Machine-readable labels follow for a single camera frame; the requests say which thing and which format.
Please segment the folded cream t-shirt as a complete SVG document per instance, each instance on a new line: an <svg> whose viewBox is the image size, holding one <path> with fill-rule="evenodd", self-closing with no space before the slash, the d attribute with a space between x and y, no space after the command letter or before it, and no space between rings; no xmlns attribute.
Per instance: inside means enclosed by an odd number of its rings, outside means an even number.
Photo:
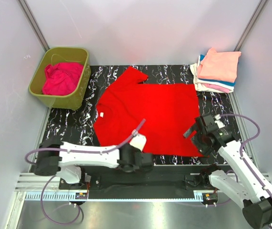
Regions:
<svg viewBox="0 0 272 229"><path fill-rule="evenodd" d="M193 75L193 84L194 84L194 87L195 87L195 90L198 91L198 92L213 92L213 93L223 93L223 92L220 92L220 91L217 91L217 90L214 90L214 89L210 89L210 88L207 88L205 86L203 86L203 84L205 83L204 81L198 79L197 77L197 69L198 69L198 66L200 65L199 63L199 59L197 60L196 63L190 65L190 71ZM233 86L227 86L227 85L224 85L222 83L214 83L212 82L211 84L215 84L215 85L219 85L219 86L224 86L224 87L228 87L228 88L233 88Z"/></svg>

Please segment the red t-shirt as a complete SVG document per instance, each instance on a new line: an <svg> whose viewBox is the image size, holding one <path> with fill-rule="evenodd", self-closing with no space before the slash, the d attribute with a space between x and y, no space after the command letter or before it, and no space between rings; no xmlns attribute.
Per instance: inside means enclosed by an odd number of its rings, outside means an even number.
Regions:
<svg viewBox="0 0 272 229"><path fill-rule="evenodd" d="M148 76L129 67L97 102L94 131L101 146L118 145L142 120L143 151L154 155L201 156L183 134L200 115L194 85L146 84Z"/></svg>

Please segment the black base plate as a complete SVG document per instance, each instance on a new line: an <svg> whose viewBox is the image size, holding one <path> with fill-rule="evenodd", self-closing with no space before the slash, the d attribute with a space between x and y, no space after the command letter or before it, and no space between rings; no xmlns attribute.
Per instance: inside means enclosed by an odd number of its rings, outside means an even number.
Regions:
<svg viewBox="0 0 272 229"><path fill-rule="evenodd" d="M227 172L229 165L156 165L150 170L126 173L107 167L82 167L91 176L90 190L103 190L109 187L175 187L184 190L213 188L202 178L205 170L218 168Z"/></svg>

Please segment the right aluminium corner post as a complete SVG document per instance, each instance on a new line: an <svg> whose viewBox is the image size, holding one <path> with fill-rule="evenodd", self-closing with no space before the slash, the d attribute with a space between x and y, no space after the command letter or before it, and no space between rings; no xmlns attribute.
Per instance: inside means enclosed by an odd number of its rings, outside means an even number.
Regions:
<svg viewBox="0 0 272 229"><path fill-rule="evenodd" d="M253 14L251 15L245 29L243 30L237 44L235 45L234 51L240 51L243 44L245 43L247 37L250 35L251 31L253 30L256 22L258 21L261 13L265 9L266 5L268 4L269 0L259 0L258 5L256 6Z"/></svg>

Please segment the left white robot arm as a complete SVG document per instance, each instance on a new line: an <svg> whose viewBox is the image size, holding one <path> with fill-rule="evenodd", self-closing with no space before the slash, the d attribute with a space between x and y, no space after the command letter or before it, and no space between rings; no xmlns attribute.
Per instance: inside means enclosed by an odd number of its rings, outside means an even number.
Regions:
<svg viewBox="0 0 272 229"><path fill-rule="evenodd" d="M39 147L34 174L57 176L80 189L86 184L81 169L86 166L119 169L126 173L148 171L153 167L153 156L130 143L118 146L81 146L63 141L44 143Z"/></svg>

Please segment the aluminium corner post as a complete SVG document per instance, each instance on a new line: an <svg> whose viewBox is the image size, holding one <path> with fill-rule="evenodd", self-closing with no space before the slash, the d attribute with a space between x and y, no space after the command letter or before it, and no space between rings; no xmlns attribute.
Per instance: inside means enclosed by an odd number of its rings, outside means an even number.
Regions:
<svg viewBox="0 0 272 229"><path fill-rule="evenodd" d="M237 44L235 45L234 51L240 51L243 44L245 43L247 37L250 35L251 31L253 30L256 22L258 21L261 13L265 9L266 5L268 4L269 0L259 0L258 5L256 6L253 14L251 15L245 29L243 30Z"/></svg>
<svg viewBox="0 0 272 229"><path fill-rule="evenodd" d="M32 30L34 31L36 37L38 38L42 48L44 49L44 51L48 51L50 49L35 17L33 12L31 11L28 3L26 0L17 0L17 3L19 4L19 6L21 7L25 17L27 18Z"/></svg>

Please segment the olive green plastic bin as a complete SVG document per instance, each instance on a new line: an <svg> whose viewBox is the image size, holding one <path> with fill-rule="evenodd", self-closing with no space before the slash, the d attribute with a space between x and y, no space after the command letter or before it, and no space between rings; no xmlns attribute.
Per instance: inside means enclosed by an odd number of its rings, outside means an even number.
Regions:
<svg viewBox="0 0 272 229"><path fill-rule="evenodd" d="M84 48L55 47L49 49L43 56L32 80L29 84L31 95L39 99L48 108L77 110L81 107L89 82L91 69L88 65L89 53ZM77 62L83 65L79 83L74 92L65 96L45 95L42 88L46 82L45 67L60 62Z"/></svg>

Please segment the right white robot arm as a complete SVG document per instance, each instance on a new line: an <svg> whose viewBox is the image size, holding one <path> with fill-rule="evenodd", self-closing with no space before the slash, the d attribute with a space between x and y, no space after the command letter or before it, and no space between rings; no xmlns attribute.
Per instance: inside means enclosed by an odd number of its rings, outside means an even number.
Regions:
<svg viewBox="0 0 272 229"><path fill-rule="evenodd" d="M272 184L244 152L244 145L252 138L240 142L221 117L221 114L199 116L183 136L190 138L203 156L218 152L229 163L238 181L229 178L217 165L210 165L186 183L191 187L222 191L242 209L253 229L272 229Z"/></svg>

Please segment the magenta t-shirt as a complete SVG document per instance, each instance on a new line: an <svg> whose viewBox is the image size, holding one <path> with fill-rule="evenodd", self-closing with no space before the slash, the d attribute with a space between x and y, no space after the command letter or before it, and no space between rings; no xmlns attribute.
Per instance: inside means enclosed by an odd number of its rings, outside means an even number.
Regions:
<svg viewBox="0 0 272 229"><path fill-rule="evenodd" d="M60 62L45 67L46 82L42 88L45 95L65 96L75 91L83 65L77 62Z"/></svg>

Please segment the folded pink t-shirt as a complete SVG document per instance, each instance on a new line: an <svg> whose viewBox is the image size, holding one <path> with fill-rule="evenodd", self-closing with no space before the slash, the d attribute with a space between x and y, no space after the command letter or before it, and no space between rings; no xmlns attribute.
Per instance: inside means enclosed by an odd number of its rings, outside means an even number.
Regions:
<svg viewBox="0 0 272 229"><path fill-rule="evenodd" d="M223 93L231 93L233 92L233 88L228 88L228 87L224 87L224 86L219 86L219 85L215 85L215 84L208 84L208 83L204 83L203 86L210 88L210 89L214 89Z"/></svg>

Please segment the aluminium frame rail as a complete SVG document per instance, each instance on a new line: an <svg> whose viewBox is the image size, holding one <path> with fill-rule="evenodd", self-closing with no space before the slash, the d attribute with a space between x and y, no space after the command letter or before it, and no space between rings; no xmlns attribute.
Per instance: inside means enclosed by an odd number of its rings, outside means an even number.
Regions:
<svg viewBox="0 0 272 229"><path fill-rule="evenodd" d="M50 178L51 176L42 177L37 176L34 173L21 173L18 178L15 191L41 191ZM52 181L47 185L47 191L63 191L59 189L60 183L63 182L60 181L59 177L53 178Z"/></svg>

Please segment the left aluminium corner post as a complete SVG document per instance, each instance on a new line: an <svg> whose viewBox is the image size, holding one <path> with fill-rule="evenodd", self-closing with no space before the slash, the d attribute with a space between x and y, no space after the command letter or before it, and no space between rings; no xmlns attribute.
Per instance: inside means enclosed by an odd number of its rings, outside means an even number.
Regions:
<svg viewBox="0 0 272 229"><path fill-rule="evenodd" d="M36 37L38 38L42 48L44 49L44 51L48 51L50 49L35 17L33 12L31 11L28 3L26 0L17 0L17 3L19 4L19 6L21 7L25 17L27 18L32 30L34 31Z"/></svg>

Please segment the folded blue t-shirt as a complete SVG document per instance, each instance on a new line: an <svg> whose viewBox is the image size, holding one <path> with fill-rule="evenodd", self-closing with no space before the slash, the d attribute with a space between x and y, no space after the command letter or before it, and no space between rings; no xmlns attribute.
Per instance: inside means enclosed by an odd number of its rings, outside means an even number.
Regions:
<svg viewBox="0 0 272 229"><path fill-rule="evenodd" d="M201 61L204 59L205 55L199 55L199 63L201 63ZM222 83L224 85L227 86L235 86L235 83L231 83L231 82L226 82L226 81L219 81L219 80L210 80L210 79L200 79L204 82L214 82L214 83Z"/></svg>

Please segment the folded peach t-shirt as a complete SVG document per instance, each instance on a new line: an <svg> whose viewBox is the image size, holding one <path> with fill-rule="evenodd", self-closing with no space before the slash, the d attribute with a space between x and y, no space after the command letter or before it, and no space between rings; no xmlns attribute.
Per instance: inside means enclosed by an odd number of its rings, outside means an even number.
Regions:
<svg viewBox="0 0 272 229"><path fill-rule="evenodd" d="M217 52L210 48L198 67L198 78L235 83L241 52Z"/></svg>

